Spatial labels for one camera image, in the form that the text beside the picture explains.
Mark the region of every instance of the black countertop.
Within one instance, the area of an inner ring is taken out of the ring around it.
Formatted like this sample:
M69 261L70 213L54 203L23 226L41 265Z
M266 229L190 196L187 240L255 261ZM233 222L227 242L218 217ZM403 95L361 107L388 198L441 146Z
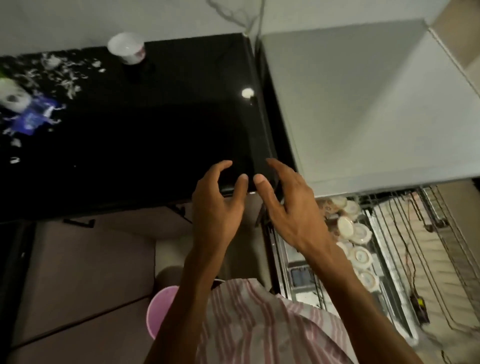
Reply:
M0 221L188 201L197 180L223 159L234 162L219 181L224 195L241 173L274 180L265 158L276 153L248 38L156 41L145 49L135 66L106 47L0 58L0 68L28 91L65 105L52 114L61 122L32 136L10 135L3 122ZM42 57L52 54L63 62L45 71ZM72 76L80 89L70 99L61 81ZM247 87L255 97L242 97ZM11 116L2 110L4 120Z

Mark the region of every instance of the person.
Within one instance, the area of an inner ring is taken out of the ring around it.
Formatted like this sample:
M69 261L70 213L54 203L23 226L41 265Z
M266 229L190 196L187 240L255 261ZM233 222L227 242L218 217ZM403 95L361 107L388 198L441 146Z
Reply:
M421 363L332 240L312 189L290 167L267 162L281 181L284 205L261 174L253 178L258 194L275 229L304 255L341 319L274 296L255 279L229 280L210 291L240 225L248 187L243 174L232 198L224 199L218 177L232 165L224 160L193 193L193 248L145 364Z

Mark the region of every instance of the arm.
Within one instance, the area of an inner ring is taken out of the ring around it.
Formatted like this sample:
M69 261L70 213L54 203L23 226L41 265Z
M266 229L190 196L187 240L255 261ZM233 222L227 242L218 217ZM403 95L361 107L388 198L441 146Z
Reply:
M193 363L200 340L210 288L225 252L240 225L248 177L241 175L233 197L218 189L229 160L212 166L193 193L193 248L185 259L180 287L148 353L145 364Z
M282 182L285 204L277 200L263 175L254 182L282 238L301 252L325 286L360 363L422 363L375 306L351 263L332 240L313 191L290 167L268 159Z

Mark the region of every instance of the blue plastic wrapper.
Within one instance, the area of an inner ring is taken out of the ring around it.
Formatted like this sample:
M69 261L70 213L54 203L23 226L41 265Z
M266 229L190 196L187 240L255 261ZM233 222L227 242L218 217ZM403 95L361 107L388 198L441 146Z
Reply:
M52 111L58 107L58 102L44 96L32 99L30 105L13 122L11 129L26 135L33 135L35 130L47 122L50 123Z

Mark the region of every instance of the pink and white striped clothing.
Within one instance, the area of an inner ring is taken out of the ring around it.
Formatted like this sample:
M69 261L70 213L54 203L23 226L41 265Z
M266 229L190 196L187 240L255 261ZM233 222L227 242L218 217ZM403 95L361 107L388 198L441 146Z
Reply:
M274 296L256 279L229 280L212 291L196 361L358 363L338 317Z

